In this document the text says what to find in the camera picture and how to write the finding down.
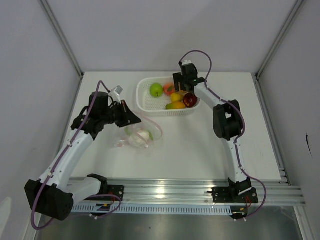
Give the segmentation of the clear zip top bag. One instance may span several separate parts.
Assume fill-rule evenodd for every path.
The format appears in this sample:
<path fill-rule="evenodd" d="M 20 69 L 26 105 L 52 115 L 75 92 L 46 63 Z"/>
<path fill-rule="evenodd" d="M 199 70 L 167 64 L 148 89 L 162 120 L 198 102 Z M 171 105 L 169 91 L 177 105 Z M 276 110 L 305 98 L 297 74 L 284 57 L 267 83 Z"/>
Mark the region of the clear zip top bag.
<path fill-rule="evenodd" d="M 141 119 L 140 123 L 116 128 L 112 131 L 111 140 L 108 141 L 112 148 L 131 146 L 136 149 L 147 149 L 163 136 L 162 128 L 142 112 L 133 111 Z"/>

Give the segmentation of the white cauliflower with green leaves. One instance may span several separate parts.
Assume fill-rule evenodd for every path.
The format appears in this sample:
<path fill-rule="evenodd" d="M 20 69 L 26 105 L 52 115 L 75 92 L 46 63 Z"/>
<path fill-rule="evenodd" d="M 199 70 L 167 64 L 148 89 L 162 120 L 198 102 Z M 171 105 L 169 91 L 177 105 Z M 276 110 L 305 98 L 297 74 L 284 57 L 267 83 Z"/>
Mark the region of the white cauliflower with green leaves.
<path fill-rule="evenodd" d="M 150 142 L 154 140 L 152 132 L 142 128 L 131 128 L 127 126 L 124 132 L 127 135 L 127 144 L 135 148 L 146 149 L 149 147 Z"/>

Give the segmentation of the green apple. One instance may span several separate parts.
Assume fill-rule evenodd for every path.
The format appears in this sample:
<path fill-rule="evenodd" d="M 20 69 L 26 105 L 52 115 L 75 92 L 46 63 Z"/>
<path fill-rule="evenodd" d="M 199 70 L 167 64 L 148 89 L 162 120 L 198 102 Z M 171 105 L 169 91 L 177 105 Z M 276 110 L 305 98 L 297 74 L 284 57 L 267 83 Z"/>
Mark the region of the green apple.
<path fill-rule="evenodd" d="M 159 83 L 153 83 L 149 88 L 149 92 L 152 97 L 159 98 L 164 92 L 163 86 Z"/>

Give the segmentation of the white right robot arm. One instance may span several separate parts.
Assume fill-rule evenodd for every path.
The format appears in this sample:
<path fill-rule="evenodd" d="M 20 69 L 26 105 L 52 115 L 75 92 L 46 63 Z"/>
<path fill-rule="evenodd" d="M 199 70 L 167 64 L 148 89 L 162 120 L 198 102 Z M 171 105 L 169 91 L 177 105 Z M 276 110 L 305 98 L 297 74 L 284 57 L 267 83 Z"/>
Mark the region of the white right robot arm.
<path fill-rule="evenodd" d="M 245 165 L 239 138 L 245 130 L 237 100 L 227 101 L 208 87 L 207 80 L 198 76 L 196 66 L 189 60 L 180 61 L 180 72 L 173 74 L 176 90 L 194 94 L 213 111 L 213 131 L 221 139 L 227 157 L 228 187 L 214 187 L 210 191 L 215 203 L 245 203 L 252 183 L 244 174 Z"/>

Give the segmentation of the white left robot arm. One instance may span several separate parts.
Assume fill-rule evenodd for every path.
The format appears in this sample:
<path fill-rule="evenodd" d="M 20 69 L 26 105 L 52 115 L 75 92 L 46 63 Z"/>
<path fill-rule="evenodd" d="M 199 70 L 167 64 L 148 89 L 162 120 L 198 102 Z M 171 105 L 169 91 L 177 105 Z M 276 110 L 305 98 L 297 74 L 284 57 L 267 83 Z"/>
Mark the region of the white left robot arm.
<path fill-rule="evenodd" d="M 33 216 L 39 213 L 63 221 L 81 201 L 108 196 L 108 180 L 103 176 L 92 173 L 76 185 L 68 186 L 68 182 L 82 155 L 106 125 L 123 128 L 141 123 L 120 94 L 118 88 L 93 92 L 89 104 L 73 120 L 68 140 L 52 164 L 38 180 L 28 180 L 24 190 Z"/>

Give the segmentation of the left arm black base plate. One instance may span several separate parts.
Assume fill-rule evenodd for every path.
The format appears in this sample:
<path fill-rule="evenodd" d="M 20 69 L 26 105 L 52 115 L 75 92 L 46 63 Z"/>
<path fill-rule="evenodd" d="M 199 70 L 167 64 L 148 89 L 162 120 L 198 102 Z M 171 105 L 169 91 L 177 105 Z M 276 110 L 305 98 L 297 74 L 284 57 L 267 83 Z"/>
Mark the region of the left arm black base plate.
<path fill-rule="evenodd" d="M 107 188 L 103 189 L 98 195 L 99 196 L 113 195 L 113 196 L 101 196 L 100 199 L 103 201 L 118 202 L 119 200 L 117 197 L 123 200 L 124 193 L 125 193 L 124 185 L 108 185 Z"/>

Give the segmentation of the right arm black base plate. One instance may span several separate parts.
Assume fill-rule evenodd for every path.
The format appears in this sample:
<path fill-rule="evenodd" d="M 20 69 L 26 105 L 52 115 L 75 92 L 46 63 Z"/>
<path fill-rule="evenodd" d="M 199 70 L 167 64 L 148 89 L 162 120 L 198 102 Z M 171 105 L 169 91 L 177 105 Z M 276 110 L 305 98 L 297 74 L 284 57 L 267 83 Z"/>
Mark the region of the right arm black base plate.
<path fill-rule="evenodd" d="M 214 203 L 222 204 L 245 204 L 248 203 L 257 204 L 258 194 L 254 187 L 251 187 L 248 191 L 243 193 L 236 193 L 236 190 L 231 187 L 212 187 L 211 190 L 207 191 L 213 198 Z"/>

